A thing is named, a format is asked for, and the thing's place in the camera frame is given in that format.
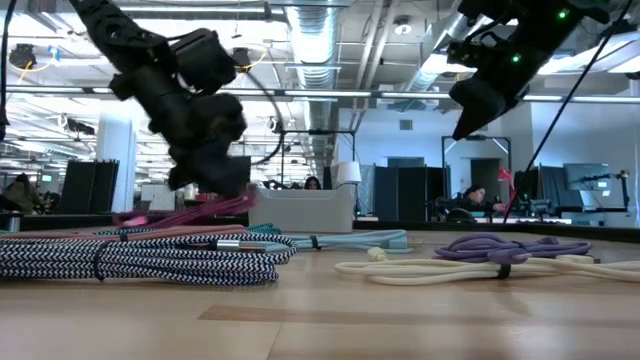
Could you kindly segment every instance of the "door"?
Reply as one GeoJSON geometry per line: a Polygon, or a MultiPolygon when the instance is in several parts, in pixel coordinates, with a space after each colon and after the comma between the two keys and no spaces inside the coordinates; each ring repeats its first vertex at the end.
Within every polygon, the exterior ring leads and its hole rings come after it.
{"type": "Polygon", "coordinates": [[[493,201],[496,196],[500,196],[499,174],[500,159],[471,159],[471,183],[485,189],[486,201],[493,201]]]}

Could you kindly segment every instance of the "cable connector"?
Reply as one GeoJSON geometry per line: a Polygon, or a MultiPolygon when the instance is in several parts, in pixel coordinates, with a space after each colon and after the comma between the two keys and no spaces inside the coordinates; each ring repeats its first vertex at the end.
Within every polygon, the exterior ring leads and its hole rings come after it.
{"type": "Polygon", "coordinates": [[[387,253],[379,247],[374,247],[367,250],[369,256],[371,256],[372,261],[387,261],[389,258],[387,257],[387,253]]]}
{"type": "Polygon", "coordinates": [[[584,255],[559,255],[556,257],[556,260],[567,261],[574,264],[584,264],[584,265],[593,265],[595,264],[595,259],[591,256],[584,255]]]}

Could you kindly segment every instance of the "ceiling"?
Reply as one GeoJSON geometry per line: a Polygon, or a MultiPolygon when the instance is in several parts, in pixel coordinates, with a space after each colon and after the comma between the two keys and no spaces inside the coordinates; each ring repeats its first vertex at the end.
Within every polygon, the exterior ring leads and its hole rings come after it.
{"type": "MultiPolygon", "coordinates": [[[[318,44],[313,42],[292,44],[292,34],[295,25],[288,21],[291,16],[288,9],[280,4],[295,3],[289,1],[271,1],[273,12],[270,21],[261,21],[260,2],[207,1],[208,8],[203,2],[173,1],[116,1],[127,10],[139,26],[163,36],[176,36],[188,33],[198,28],[213,29],[218,32],[223,46],[232,51],[233,48],[247,48],[254,62],[251,73],[266,88],[294,89],[301,85],[300,58],[301,52],[314,54],[320,51],[318,44]]],[[[34,70],[24,72],[10,67],[8,84],[34,86],[79,86],[106,87],[115,74],[111,64],[101,55],[87,38],[84,25],[73,12],[70,4],[65,0],[42,1],[30,0],[20,2],[9,30],[10,49],[17,44],[34,45],[37,64],[34,70]]],[[[391,8],[384,6],[381,20],[372,24],[372,14],[377,1],[366,0],[334,0],[314,1],[314,3],[332,3],[339,14],[337,18],[337,36],[335,56],[332,68],[335,70],[334,87],[339,89],[354,89],[358,83],[358,69],[367,35],[377,31],[378,37],[374,43],[380,43],[380,33],[385,28],[387,15],[391,8]]],[[[444,68],[446,61],[442,55],[421,53],[430,29],[436,28],[450,20],[453,1],[398,1],[394,9],[395,17],[408,16],[411,32],[398,35],[394,31],[384,44],[380,59],[373,59],[374,51],[367,63],[367,70],[379,64],[373,73],[371,87],[379,88],[393,86],[402,88],[416,72],[422,68],[423,72],[435,72],[436,80],[430,84],[431,89],[438,87],[446,91],[453,84],[451,77],[438,76],[445,71],[466,72],[469,69],[444,68]]],[[[619,8],[619,3],[611,4],[612,11],[619,8]]],[[[630,22],[635,21],[634,11],[628,16],[630,22]]],[[[509,32],[513,26],[506,26],[501,31],[509,32]]],[[[558,56],[539,75],[532,87],[536,93],[566,92],[575,81],[575,73],[585,64],[585,52],[597,43],[598,34],[605,27],[594,22],[584,21],[572,36],[561,46],[562,56],[558,56]]],[[[628,85],[622,73],[611,74],[612,70],[634,69],[632,60],[640,53],[640,42],[635,38],[620,38],[614,41],[612,51],[602,57],[598,72],[587,77],[582,92],[589,94],[617,94],[628,85]]],[[[636,66],[640,70],[640,61],[636,66]]],[[[247,76],[240,75],[230,88],[255,88],[247,76]]],[[[343,106],[333,103],[329,107],[343,106]]],[[[12,126],[8,130],[8,138],[14,139],[4,145],[4,157],[16,160],[0,162],[3,169],[14,173],[22,169],[51,168],[61,169],[68,158],[86,158],[95,156],[96,136],[78,135],[65,128],[65,119],[73,119],[97,131],[100,104],[98,99],[86,97],[68,97],[61,94],[56,96],[12,94],[8,106],[9,119],[12,126]]],[[[456,104],[449,102],[449,107],[456,104]]],[[[274,105],[266,101],[243,101],[244,115],[248,124],[242,143],[234,144],[230,150],[233,155],[251,155],[260,159],[269,153],[276,144],[277,135],[270,129],[272,119],[276,116],[274,105]]],[[[310,121],[310,111],[315,111],[314,104],[304,99],[282,101],[275,104],[283,116],[285,128],[289,130],[307,130],[318,127],[310,121]]],[[[327,114],[327,121],[323,126],[335,127],[338,111],[327,114]]],[[[165,173],[172,164],[167,155],[167,146],[158,135],[147,130],[148,118],[136,115],[138,127],[138,174],[139,181],[149,181],[150,175],[154,179],[162,179],[157,174],[165,173]]],[[[332,137],[313,137],[307,135],[287,136],[288,152],[285,154],[284,173],[286,182],[302,181],[310,174],[316,174],[317,169],[330,161],[332,154],[332,137]]],[[[266,165],[254,169],[252,176],[255,180],[270,178],[279,179],[281,173],[280,158],[272,160],[266,165]]]]}

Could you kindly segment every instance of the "white cable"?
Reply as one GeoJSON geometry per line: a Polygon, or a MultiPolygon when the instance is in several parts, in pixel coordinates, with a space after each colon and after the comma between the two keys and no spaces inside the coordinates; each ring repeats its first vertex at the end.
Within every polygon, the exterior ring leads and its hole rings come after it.
{"type": "MultiPolygon", "coordinates": [[[[432,285],[457,280],[495,279],[502,265],[469,264],[448,260],[408,259],[387,260],[380,248],[369,250],[374,262],[345,262],[335,265],[342,274],[364,275],[383,285],[432,285]]],[[[574,275],[607,280],[640,282],[640,261],[594,264],[593,258],[563,255],[556,259],[530,258],[526,263],[511,265],[509,278],[574,275]]]]}

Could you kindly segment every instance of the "person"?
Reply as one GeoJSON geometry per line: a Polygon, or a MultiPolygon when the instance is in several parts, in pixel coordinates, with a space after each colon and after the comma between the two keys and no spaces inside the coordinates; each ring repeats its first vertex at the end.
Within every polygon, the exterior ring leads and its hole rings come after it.
{"type": "Polygon", "coordinates": [[[305,190],[322,190],[320,187],[320,180],[315,176],[309,176],[304,182],[305,190]]]}
{"type": "Polygon", "coordinates": [[[16,177],[16,180],[4,191],[3,194],[7,199],[20,205],[22,213],[32,214],[33,208],[40,205],[40,197],[38,192],[29,182],[27,174],[22,173],[16,177]]]}
{"type": "Polygon", "coordinates": [[[461,208],[468,211],[486,211],[492,208],[495,212],[504,212],[506,205],[502,203],[485,203],[484,196],[486,190],[480,185],[472,185],[462,195],[461,208]]]}

